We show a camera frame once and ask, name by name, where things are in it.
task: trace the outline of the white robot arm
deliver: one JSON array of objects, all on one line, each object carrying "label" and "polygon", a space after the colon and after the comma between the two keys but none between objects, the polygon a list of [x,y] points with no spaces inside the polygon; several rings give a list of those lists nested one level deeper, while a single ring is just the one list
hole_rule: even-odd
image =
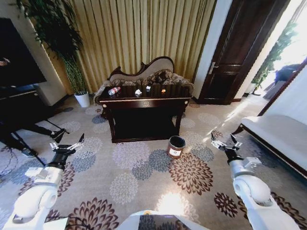
[{"label": "white robot arm", "polygon": [[58,198],[58,186],[66,159],[83,146],[83,141],[84,134],[74,145],[58,146],[55,142],[50,144],[56,153],[52,162],[45,168],[29,168],[25,173],[26,176],[34,178],[35,186],[16,200],[14,211],[4,225],[4,230],[44,229],[46,217]]},{"label": "white robot arm", "polygon": [[227,162],[231,168],[235,193],[243,200],[253,229],[299,230],[295,221],[279,208],[267,184],[254,175],[252,168],[261,164],[259,159],[253,157],[243,159],[237,155],[236,151],[239,150],[242,143],[237,142],[233,135],[231,138],[235,145],[226,146],[215,140],[212,135],[212,144],[223,150],[228,157]]}]

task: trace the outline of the person's leg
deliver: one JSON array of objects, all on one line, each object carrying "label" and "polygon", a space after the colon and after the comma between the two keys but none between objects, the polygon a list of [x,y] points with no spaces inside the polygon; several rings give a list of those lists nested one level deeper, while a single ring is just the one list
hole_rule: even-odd
[{"label": "person's leg", "polygon": [[29,130],[35,133],[47,135],[47,136],[51,136],[53,134],[51,130],[38,126],[36,124],[24,126],[23,129],[26,129],[26,130]]},{"label": "person's leg", "polygon": [[22,151],[25,148],[25,146],[22,143],[20,143],[18,140],[16,140],[12,136],[12,134],[2,135],[0,137],[0,141],[3,144],[7,145],[8,147],[14,148],[14,149],[17,149],[17,150],[20,150],[20,151]]},{"label": "person's leg", "polygon": [[0,137],[0,141],[10,148],[21,151],[23,155],[25,155],[26,157],[34,157],[35,155],[37,155],[37,153],[34,150],[29,149],[19,140],[15,139],[11,133],[2,134]]},{"label": "person's leg", "polygon": [[38,125],[35,125],[35,124],[24,126],[24,129],[32,131],[32,132],[36,132],[36,133],[39,133],[39,134],[50,136],[57,143],[60,142],[60,140],[62,139],[63,134],[65,132],[65,129],[63,129],[63,128],[59,131],[51,131],[49,129],[46,129],[44,127],[41,127],[41,126],[38,126]]}]

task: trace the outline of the white wall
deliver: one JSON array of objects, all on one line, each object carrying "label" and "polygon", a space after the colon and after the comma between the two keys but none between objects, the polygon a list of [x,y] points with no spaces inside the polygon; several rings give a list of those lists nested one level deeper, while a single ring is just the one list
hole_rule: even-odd
[{"label": "white wall", "polygon": [[307,66],[284,90],[265,115],[285,115],[307,125]]},{"label": "white wall", "polygon": [[244,82],[242,83],[240,89],[235,95],[235,99],[242,98],[243,94],[247,90],[249,84],[257,74],[259,68],[263,64],[265,58],[269,54],[270,50],[275,45],[276,41],[278,40],[279,36],[282,34],[284,28],[287,26],[287,23],[292,18],[295,10],[299,6],[302,0],[291,0],[288,4],[287,8],[284,10],[282,16],[280,17],[279,22],[276,24],[274,30],[272,31],[270,37],[268,38],[268,41],[264,45],[263,49],[259,53],[258,58],[256,59],[254,65],[250,69],[249,73],[247,74]]},{"label": "white wall", "polygon": [[202,51],[201,60],[194,81],[193,96],[195,98],[199,98],[200,96],[201,88],[211,65],[211,60],[215,52],[217,42],[219,41],[231,2],[232,0],[217,0],[216,2],[207,39]]},{"label": "white wall", "polygon": [[45,49],[35,40],[34,28],[30,20],[20,14],[16,6],[10,6],[10,3],[16,3],[15,0],[0,1],[0,17],[10,18],[16,30],[28,47],[38,67],[42,71],[47,82],[39,83],[38,93],[46,105],[54,105],[66,95],[64,86],[54,69]]}]

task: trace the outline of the white sofa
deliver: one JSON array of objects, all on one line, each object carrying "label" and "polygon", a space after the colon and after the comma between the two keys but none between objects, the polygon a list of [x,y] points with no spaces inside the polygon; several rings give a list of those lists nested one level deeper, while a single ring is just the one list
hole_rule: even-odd
[{"label": "white sofa", "polygon": [[285,115],[263,115],[242,118],[234,134],[243,129],[306,177],[307,125]]}]

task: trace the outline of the beige curtain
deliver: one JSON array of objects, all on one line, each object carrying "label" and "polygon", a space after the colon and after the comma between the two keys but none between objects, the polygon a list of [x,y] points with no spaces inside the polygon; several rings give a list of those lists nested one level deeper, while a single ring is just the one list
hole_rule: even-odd
[{"label": "beige curtain", "polygon": [[90,92],[118,66],[136,73],[141,62],[169,56],[175,73],[192,79],[214,0],[71,0],[83,38],[79,64]]}]

